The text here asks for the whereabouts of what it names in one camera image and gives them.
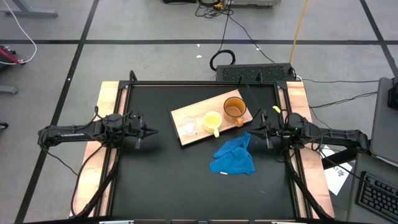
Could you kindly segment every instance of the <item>gray floor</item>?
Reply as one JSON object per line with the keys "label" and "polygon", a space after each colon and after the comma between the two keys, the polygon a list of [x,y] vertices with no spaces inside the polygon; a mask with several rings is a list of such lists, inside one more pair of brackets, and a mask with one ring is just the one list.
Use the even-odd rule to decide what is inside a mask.
{"label": "gray floor", "polygon": [[[53,8],[54,18],[21,18],[33,39],[78,40],[93,0],[36,0],[35,7]],[[235,9],[233,18],[253,39],[292,40],[304,0],[282,0],[273,9]],[[395,0],[367,0],[386,40],[397,40]],[[161,40],[220,39],[225,16],[203,19],[194,16],[197,5],[168,6],[158,0],[100,0],[88,39]],[[25,39],[11,17],[0,14],[0,40]],[[230,22],[226,39],[247,39]],[[302,40],[377,40],[359,0],[310,1],[300,31]],[[23,57],[33,47],[10,45]],[[50,123],[70,68],[76,45],[38,45],[31,63],[15,66],[0,74],[2,85],[15,85],[18,95],[0,95],[0,121],[9,129],[0,133],[0,223],[15,220],[34,165],[39,155],[37,131]],[[63,107],[59,124],[78,124],[93,114],[101,82],[126,80],[133,69],[139,80],[214,80],[208,62],[219,45],[85,45]],[[225,45],[236,54],[236,63],[268,63],[251,44]],[[260,45],[276,62],[288,62],[290,45]],[[398,46],[388,46],[398,57]],[[216,64],[229,63],[221,55]],[[298,45],[293,66],[303,78],[314,80],[376,80],[393,77],[378,45]],[[377,90],[376,83],[305,83],[310,105],[349,98]],[[320,119],[339,129],[360,129],[371,134],[376,97],[316,110]],[[80,167],[85,144],[62,144],[52,150],[75,170]],[[25,221],[67,218],[75,176],[54,158],[48,157]],[[345,185],[332,197],[338,218],[347,207]]]}

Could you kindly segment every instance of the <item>white paper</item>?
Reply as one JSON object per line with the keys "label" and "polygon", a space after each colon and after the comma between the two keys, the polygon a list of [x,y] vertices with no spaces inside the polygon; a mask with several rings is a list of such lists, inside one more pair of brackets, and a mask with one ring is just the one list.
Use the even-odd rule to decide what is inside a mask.
{"label": "white paper", "polygon": [[[328,146],[324,146],[322,152],[325,156],[330,156],[335,153],[334,151],[330,150]],[[344,167],[348,171],[351,171],[353,168],[348,163],[340,164],[340,166]],[[340,191],[341,187],[346,181],[348,175],[349,173],[346,170],[338,166],[325,170],[325,176],[328,188],[334,195],[338,195],[338,192]]]}

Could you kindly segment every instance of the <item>blue towel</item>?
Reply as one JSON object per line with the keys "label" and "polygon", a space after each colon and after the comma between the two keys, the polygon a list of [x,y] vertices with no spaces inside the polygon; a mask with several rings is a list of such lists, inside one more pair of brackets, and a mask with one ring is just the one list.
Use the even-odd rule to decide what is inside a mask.
{"label": "blue towel", "polygon": [[219,174],[247,174],[255,172],[253,159],[247,152],[251,135],[248,132],[244,136],[228,140],[213,157],[216,159],[210,164],[210,170]]}

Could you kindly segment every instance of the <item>black keyboard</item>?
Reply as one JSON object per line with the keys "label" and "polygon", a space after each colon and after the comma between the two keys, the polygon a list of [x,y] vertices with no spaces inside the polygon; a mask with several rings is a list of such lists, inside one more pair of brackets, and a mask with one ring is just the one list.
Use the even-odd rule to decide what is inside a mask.
{"label": "black keyboard", "polygon": [[398,223],[398,190],[372,176],[362,172],[356,195],[356,203],[391,222]]}

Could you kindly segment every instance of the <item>wooden cutting board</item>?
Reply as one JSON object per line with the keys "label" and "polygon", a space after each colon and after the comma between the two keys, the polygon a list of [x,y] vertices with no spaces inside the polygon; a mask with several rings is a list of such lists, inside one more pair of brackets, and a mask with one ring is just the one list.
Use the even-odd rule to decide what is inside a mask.
{"label": "wooden cutting board", "polygon": [[[224,93],[222,95],[218,95],[215,97],[212,97],[207,100],[203,100],[198,103],[194,103],[189,106],[185,106],[183,108],[173,110],[171,112],[172,114],[172,119],[174,122],[175,127],[177,128],[178,136],[180,138],[181,145],[184,146],[186,144],[195,142],[197,140],[203,139],[208,136],[212,136],[211,138],[214,138],[214,135],[212,133],[208,133],[204,127],[203,127],[203,117],[205,114],[209,111],[217,111],[219,112],[222,117],[223,117],[223,122],[220,127],[220,135],[222,135],[222,131],[231,129],[236,127],[234,123],[229,123],[224,119],[224,102],[226,99],[232,96],[237,96],[242,98],[241,94],[239,93],[238,90],[233,90],[227,93]],[[194,118],[197,122],[196,125],[196,134],[193,135],[187,135],[186,131],[184,130],[183,126],[181,125],[182,119],[186,117],[191,117]],[[247,123],[249,121],[253,120],[253,117],[251,116],[249,110],[246,110],[245,114],[243,115],[243,123]]]}

